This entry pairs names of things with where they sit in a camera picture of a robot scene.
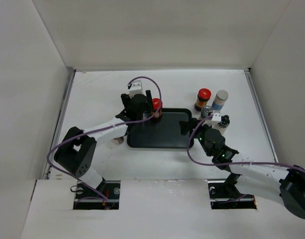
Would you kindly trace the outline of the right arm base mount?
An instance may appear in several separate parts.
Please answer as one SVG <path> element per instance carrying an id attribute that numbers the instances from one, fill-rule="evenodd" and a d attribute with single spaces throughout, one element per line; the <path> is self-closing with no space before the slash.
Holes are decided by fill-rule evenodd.
<path id="1" fill-rule="evenodd" d="M 255 197 L 241 194 L 235 187 L 239 175 L 230 174 L 225 180 L 208 181 L 210 207 L 213 210 L 257 209 Z"/>

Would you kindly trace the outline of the red lid chili jar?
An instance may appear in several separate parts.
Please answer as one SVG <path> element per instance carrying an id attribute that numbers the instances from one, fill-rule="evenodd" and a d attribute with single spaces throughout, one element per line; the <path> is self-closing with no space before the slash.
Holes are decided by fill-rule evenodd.
<path id="1" fill-rule="evenodd" d="M 153 116 L 152 120 L 158 122 L 162 117 L 162 101 L 158 98 L 152 99 L 152 110 L 151 116 Z"/>

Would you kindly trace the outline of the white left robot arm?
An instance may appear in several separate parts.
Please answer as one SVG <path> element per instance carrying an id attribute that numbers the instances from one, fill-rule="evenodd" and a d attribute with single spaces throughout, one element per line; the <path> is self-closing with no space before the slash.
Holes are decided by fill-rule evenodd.
<path id="1" fill-rule="evenodd" d="M 93 198 L 101 198 L 105 193 L 106 180 L 92 168 L 92 160 L 97 146 L 112 139 L 124 137 L 131 132 L 136 121 L 142 122 L 144 114 L 150 114 L 153 109 L 150 90 L 145 94 L 122 94 L 124 109 L 112 120 L 90 131 L 101 129 L 92 135 L 85 134 L 85 130 L 74 126 L 69 129 L 64 141 L 74 138 L 68 143 L 62 143 L 54 155 L 54 160 L 72 177 L 80 179 L 88 185 L 88 193 Z"/>

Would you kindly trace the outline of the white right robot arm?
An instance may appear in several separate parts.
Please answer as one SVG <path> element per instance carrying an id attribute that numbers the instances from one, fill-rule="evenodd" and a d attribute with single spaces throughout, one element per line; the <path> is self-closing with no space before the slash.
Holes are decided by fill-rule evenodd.
<path id="1" fill-rule="evenodd" d="M 238 194 L 259 196 L 284 206 L 290 213 L 305 220 L 305 169 L 297 165 L 251 160 L 228 147 L 219 130 L 192 118 L 180 121 L 180 133 L 197 138 L 210 163 L 191 159 L 198 165 L 217 167 L 230 173 L 224 191 L 230 197 Z"/>

